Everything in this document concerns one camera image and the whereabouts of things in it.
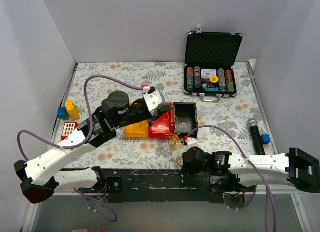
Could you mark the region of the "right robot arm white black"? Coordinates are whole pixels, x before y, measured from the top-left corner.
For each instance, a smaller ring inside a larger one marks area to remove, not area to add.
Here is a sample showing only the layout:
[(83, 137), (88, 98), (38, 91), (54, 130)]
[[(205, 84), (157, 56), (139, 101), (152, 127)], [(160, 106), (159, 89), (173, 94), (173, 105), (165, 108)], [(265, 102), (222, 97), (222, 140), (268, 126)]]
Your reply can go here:
[(223, 190), (237, 191), (264, 182), (296, 187), (300, 191), (319, 193), (320, 162), (299, 148), (276, 155), (251, 155), (244, 158), (229, 151), (208, 153), (199, 147), (191, 147), (183, 153), (181, 172), (193, 176), (208, 172), (226, 177), (219, 183)]

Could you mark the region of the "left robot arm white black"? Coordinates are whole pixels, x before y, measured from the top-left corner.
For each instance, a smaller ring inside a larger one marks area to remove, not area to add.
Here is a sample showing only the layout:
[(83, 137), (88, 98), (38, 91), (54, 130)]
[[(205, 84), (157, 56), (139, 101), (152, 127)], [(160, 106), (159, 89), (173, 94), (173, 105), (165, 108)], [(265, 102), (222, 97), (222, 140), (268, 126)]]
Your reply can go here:
[(65, 166), (115, 138), (118, 128), (141, 121), (152, 123), (171, 109), (158, 90), (144, 94), (133, 103), (123, 91), (111, 93), (95, 110), (92, 119), (80, 123), (57, 147), (32, 160), (15, 162), (22, 193), (35, 204), (48, 199), (54, 192), (74, 188), (88, 188), (95, 192), (120, 191), (121, 188), (114, 184), (120, 184), (121, 178), (108, 178), (100, 166), (84, 169), (67, 169)]

